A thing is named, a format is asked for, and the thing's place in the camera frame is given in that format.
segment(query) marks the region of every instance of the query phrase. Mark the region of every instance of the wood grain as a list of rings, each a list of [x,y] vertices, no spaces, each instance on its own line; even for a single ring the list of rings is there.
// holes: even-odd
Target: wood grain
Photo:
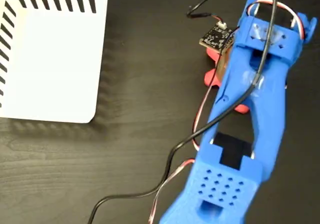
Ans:
[[[97,113],[91,123],[0,119],[0,223],[86,224],[102,196],[143,191],[157,183],[170,148],[191,131],[206,91],[204,73],[212,67],[198,40],[214,21],[184,16],[196,1],[109,0]],[[236,25],[245,1],[212,0],[205,8]],[[309,16],[320,13],[319,0],[281,1]],[[319,221],[318,30],[288,76],[287,126],[279,158],[248,213],[248,224]],[[253,138],[249,115],[233,113],[219,129]],[[174,165],[194,155],[189,145]],[[165,190],[168,197],[160,199],[158,219],[186,177],[187,172]],[[151,202],[112,201],[94,224],[147,223]]]

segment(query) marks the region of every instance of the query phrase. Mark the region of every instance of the white connector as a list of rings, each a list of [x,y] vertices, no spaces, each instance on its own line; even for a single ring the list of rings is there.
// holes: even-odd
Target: white connector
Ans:
[[[219,22],[217,23],[217,25],[218,25],[219,28],[221,28],[221,29],[223,29],[223,30],[225,30],[225,29],[227,28],[226,23],[222,23],[221,21],[219,21]]]

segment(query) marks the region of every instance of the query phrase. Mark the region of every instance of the blue plastic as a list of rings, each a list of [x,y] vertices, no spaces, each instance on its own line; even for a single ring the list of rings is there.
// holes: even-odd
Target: blue plastic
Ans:
[[[252,38],[252,32],[265,30],[269,23],[247,16],[247,6],[254,1],[247,0],[239,20],[240,28],[235,35],[228,68],[209,121],[234,103],[248,89],[256,74],[260,61],[257,50],[263,50],[265,41]],[[239,170],[220,164],[223,150],[210,144],[218,124],[213,126],[203,135],[185,189],[164,214],[160,224],[244,223],[256,191],[263,181],[269,179],[275,165],[285,129],[288,70],[300,56],[303,44],[309,42],[317,23],[316,18],[308,22],[304,14],[299,16],[305,25],[306,39],[300,39],[297,27],[291,30],[274,26],[272,46],[262,77],[244,102],[252,117],[255,158],[243,156]]]

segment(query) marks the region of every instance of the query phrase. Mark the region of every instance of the white tray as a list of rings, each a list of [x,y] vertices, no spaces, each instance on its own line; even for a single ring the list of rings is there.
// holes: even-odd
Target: white tray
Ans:
[[[107,1],[0,0],[0,117],[94,117]]]

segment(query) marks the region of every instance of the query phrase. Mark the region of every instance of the circuit board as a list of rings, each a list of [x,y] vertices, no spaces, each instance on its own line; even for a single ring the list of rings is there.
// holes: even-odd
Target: circuit board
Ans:
[[[225,48],[221,50],[225,40],[229,37],[232,31],[233,30],[228,27],[225,30],[223,30],[218,26],[218,24],[216,24],[212,29],[210,29],[208,33],[206,33],[200,39],[199,44],[207,48],[212,48],[219,53],[224,52],[234,43],[234,38],[231,37],[225,45]]]

